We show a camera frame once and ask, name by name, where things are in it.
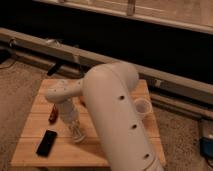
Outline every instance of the hole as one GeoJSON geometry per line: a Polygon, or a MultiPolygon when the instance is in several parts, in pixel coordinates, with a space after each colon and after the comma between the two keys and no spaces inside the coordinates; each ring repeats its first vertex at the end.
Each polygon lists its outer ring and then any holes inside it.
{"type": "Polygon", "coordinates": [[[146,160],[146,159],[148,159],[148,158],[149,158],[149,154],[146,154],[146,155],[143,157],[144,160],[146,160]]]}
{"type": "Polygon", "coordinates": [[[124,96],[120,96],[120,97],[119,97],[119,100],[123,100],[123,99],[125,99],[124,96]]]}
{"type": "Polygon", "coordinates": [[[137,125],[132,125],[131,129],[136,129],[137,128],[137,125]]]}

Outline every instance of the floor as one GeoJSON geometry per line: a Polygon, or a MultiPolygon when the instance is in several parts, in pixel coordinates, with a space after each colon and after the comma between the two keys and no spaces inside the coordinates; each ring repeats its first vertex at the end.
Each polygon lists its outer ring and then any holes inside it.
{"type": "MultiPolygon", "coordinates": [[[[11,62],[12,59],[9,59],[0,67],[11,62]]],[[[0,171],[38,170],[11,168],[10,160],[41,81],[45,78],[62,78],[57,74],[49,77],[46,72],[21,62],[16,62],[10,68],[0,69],[0,171]]],[[[158,107],[154,107],[154,111],[167,160],[165,170],[211,171],[199,154],[197,121],[158,107]]]]}

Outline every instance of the wood grain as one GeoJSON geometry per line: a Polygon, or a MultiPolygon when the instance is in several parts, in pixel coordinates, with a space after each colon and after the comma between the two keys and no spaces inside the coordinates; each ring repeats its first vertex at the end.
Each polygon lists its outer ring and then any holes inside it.
{"type": "MultiPolygon", "coordinates": [[[[80,103],[79,98],[73,98],[74,104],[79,111],[81,127],[85,131],[87,138],[81,144],[72,143],[71,134],[68,127],[61,121],[50,125],[48,118],[53,104],[44,98],[45,90],[57,80],[46,79],[42,82],[31,112],[25,123],[18,145],[13,155],[12,166],[31,167],[106,167],[109,166],[101,149],[100,141],[96,130],[92,124],[89,113],[85,106],[80,103]],[[36,149],[45,131],[53,130],[58,133],[54,148],[48,158],[36,155],[36,149]]],[[[140,80],[137,88],[131,93],[133,99],[144,97],[150,100],[146,81],[140,80]]],[[[163,165],[166,164],[165,156],[160,140],[160,134],[153,110],[143,120],[143,125],[151,143],[163,165]]]]}

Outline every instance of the metal rail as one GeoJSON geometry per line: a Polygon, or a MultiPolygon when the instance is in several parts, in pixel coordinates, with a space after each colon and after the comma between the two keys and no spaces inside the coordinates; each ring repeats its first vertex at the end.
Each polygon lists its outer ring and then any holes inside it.
{"type": "MultiPolygon", "coordinates": [[[[23,47],[66,61],[92,67],[101,63],[120,61],[76,47],[47,43],[46,39],[0,28],[0,41],[23,47]]],[[[213,85],[134,64],[148,85],[213,105],[213,85]]]]}

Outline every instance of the cable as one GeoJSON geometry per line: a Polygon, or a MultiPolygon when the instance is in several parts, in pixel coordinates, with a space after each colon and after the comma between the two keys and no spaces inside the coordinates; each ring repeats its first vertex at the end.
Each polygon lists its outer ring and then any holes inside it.
{"type": "Polygon", "coordinates": [[[14,59],[13,62],[11,62],[11,64],[9,64],[8,66],[5,66],[5,67],[0,67],[0,69],[8,69],[10,67],[12,67],[15,63],[16,63],[17,60],[14,59]]]}
{"type": "Polygon", "coordinates": [[[206,159],[206,163],[208,164],[209,167],[213,168],[213,164],[209,161],[209,159],[205,158],[206,159]]]}

